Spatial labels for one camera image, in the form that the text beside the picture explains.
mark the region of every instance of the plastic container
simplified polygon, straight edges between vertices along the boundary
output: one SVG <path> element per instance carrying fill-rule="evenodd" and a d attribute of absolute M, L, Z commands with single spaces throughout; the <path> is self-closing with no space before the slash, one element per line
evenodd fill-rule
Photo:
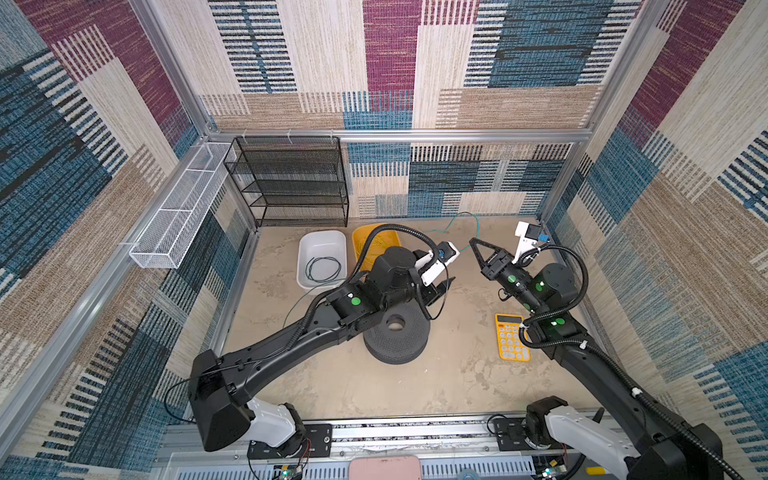
<path fill-rule="evenodd" d="M 370 235 L 374 228 L 383 224 L 384 223 L 371 223 L 370 225 L 363 225 L 362 227 L 357 227 L 355 231 L 352 232 L 352 242 L 355 245 L 355 261 L 360 258 L 362 248 L 366 244 L 368 235 Z M 373 242 L 371 242 L 371 246 L 368 248 L 366 259 L 362 262 L 360 269 L 371 270 L 371 268 L 373 268 L 373 261 L 376 260 L 379 255 L 384 253 L 386 249 L 400 246 L 400 237 L 397 236 L 396 231 L 384 230 L 377 234 L 373 237 Z"/>
<path fill-rule="evenodd" d="M 341 263 L 341 270 L 337 280 L 331 283 L 318 283 L 306 277 L 306 265 L 312 258 L 333 257 Z M 338 266 L 331 260 L 317 260 L 312 268 L 312 276 L 315 278 L 327 278 L 333 275 Z M 310 232 L 301 237 L 299 242 L 299 261 L 296 265 L 296 282 L 305 292 L 312 288 L 314 294 L 331 290 L 344 282 L 346 278 L 346 237 L 338 230 L 321 230 Z"/>

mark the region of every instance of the calculator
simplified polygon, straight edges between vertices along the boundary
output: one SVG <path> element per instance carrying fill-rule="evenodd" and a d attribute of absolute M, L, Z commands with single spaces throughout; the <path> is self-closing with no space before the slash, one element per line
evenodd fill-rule
<path fill-rule="evenodd" d="M 496 313 L 496 341 L 498 342 L 498 355 L 502 360 L 527 362 L 531 359 L 531 350 L 523 345 L 518 337 L 521 323 L 523 323 L 523 317 L 519 315 Z"/>

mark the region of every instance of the white plastic bin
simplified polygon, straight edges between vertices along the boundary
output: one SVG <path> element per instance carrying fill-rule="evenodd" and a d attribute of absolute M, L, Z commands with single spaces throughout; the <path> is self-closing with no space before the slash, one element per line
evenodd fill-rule
<path fill-rule="evenodd" d="M 333 257 L 341 263 L 341 271 L 337 280 L 325 285 L 313 282 L 306 277 L 306 265 L 312 258 Z M 338 266 L 331 260 L 318 260 L 313 269 L 314 278 L 327 278 L 333 275 Z M 321 230 L 320 232 L 311 232 L 301 237 L 299 242 L 299 261 L 296 265 L 296 282 L 305 292 L 312 291 L 313 294 L 331 290 L 344 282 L 346 278 L 346 237 L 344 233 L 338 230 Z"/>

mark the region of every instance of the pink object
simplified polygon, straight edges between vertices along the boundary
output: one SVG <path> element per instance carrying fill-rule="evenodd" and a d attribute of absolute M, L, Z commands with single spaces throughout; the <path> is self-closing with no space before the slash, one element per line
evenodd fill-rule
<path fill-rule="evenodd" d="M 358 458 L 349 463 L 349 480 L 422 480 L 422 463 L 414 456 Z"/>

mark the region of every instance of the white mesh basket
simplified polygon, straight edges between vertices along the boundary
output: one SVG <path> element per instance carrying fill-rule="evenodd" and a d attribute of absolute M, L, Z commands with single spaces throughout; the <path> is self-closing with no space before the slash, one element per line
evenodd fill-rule
<path fill-rule="evenodd" d="M 230 144 L 207 143 L 190 161 L 131 248 L 141 268 L 178 268 L 235 161 Z"/>

